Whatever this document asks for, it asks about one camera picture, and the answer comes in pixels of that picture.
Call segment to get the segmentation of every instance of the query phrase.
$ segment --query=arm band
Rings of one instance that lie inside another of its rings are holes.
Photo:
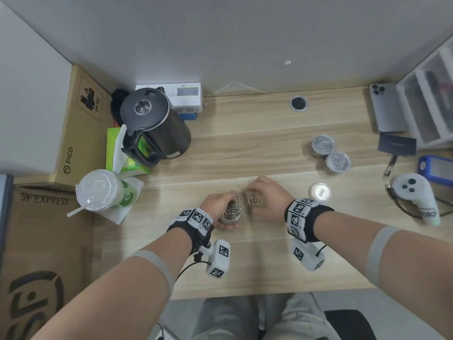
[[[164,264],[162,259],[158,257],[156,254],[154,254],[152,251],[136,251],[134,252],[130,257],[141,257],[145,260],[148,260],[150,263],[152,263],[154,266],[156,266],[164,275],[164,277],[167,279],[168,283],[168,288],[170,289],[170,297],[173,294],[173,288],[174,288],[174,278],[170,273],[170,270],[168,269],[167,265]]]
[[[394,233],[401,229],[387,226],[382,228],[373,240],[368,251],[368,260],[366,262],[366,278],[368,281],[379,287],[379,264],[381,263],[382,252],[387,245],[388,240]]]

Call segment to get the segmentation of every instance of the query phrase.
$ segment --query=black kettle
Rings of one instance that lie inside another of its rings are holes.
[[[163,88],[132,92],[124,99],[120,116],[127,126],[122,151],[144,166],[178,157],[190,146],[189,127],[171,108]]]

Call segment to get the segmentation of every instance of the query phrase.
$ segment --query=transparent drawer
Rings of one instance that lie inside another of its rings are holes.
[[[429,112],[428,105],[420,88],[415,74],[412,74],[404,82],[404,95],[407,99],[412,116],[415,120],[420,136],[425,143],[438,140],[440,138],[433,117]]]
[[[431,89],[440,115],[449,132],[453,132],[453,84],[439,54],[434,55],[423,67],[424,75]]]

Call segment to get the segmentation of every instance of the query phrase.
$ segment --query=black card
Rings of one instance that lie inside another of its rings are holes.
[[[411,137],[401,137],[389,135],[382,132],[379,136],[379,151],[400,156],[415,155],[417,149],[417,140]]]

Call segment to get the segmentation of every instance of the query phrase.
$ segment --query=wooden desk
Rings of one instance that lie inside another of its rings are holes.
[[[442,227],[426,227],[387,196],[382,174],[390,157],[376,149],[378,135],[371,130],[365,93],[360,87],[208,100],[199,119],[188,122],[193,139],[187,153],[161,162],[154,178],[142,177],[144,190],[122,225],[98,221],[104,235],[101,273],[162,235],[184,208],[200,205],[211,193],[245,188],[258,175],[271,177],[300,197],[308,195],[313,182],[323,181],[333,190],[329,205],[338,211],[453,240],[452,216],[443,218]],[[298,94],[309,100],[302,113],[288,106],[290,97]],[[350,171],[328,176],[322,160],[309,155],[308,145],[320,134],[332,136],[350,156]],[[393,176],[415,171],[415,163],[416,158],[400,158]],[[243,218],[236,231],[216,229],[212,240],[218,238],[231,244],[228,274],[216,280],[206,275],[205,265],[195,265],[178,280],[172,298],[371,286],[328,248],[326,263],[315,273],[306,271],[290,256],[290,236],[282,224],[251,216]]]

